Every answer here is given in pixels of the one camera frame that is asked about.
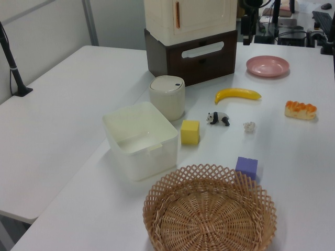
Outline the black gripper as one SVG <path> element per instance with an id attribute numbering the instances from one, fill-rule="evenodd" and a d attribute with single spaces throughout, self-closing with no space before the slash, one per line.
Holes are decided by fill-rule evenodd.
<path id="1" fill-rule="evenodd" d="M 243 45 L 250 45 L 249 36 L 255 35 L 255 15 L 241 17 L 241 34 L 243 35 Z"/>

